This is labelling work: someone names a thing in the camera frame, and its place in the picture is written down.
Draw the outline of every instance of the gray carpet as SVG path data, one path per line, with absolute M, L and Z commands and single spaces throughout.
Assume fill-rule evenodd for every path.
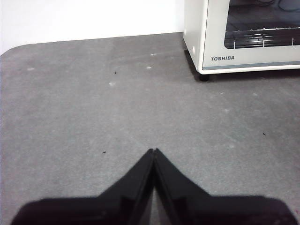
M 98 195 L 156 147 L 212 195 L 280 198 L 299 220 L 300 71 L 200 82 L 185 49 L 173 33 L 3 54 L 1 224 L 29 201 Z

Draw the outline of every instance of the white toaster oven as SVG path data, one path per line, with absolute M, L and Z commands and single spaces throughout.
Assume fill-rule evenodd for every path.
M 300 68 L 300 0 L 185 0 L 184 40 L 201 80 Z

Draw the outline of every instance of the debris speck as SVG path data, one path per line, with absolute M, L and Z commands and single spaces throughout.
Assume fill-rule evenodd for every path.
M 111 86 L 111 87 L 116 86 L 116 82 L 109 82 L 109 86 Z

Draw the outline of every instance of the oven foot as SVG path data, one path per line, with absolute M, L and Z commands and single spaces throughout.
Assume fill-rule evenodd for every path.
M 209 74 L 199 74 L 199 80 L 200 81 L 208 81 L 210 79 Z

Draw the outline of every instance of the black object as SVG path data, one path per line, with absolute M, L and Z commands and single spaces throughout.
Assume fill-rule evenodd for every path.
M 210 75 L 209 74 L 200 74 L 199 73 L 199 80 L 200 81 L 208 81 L 210 79 Z
M 297 225 L 280 200 L 262 196 L 210 196 L 164 155 L 147 153 L 95 198 L 45 199 L 26 204 L 12 225 L 147 224 L 153 188 L 173 225 Z

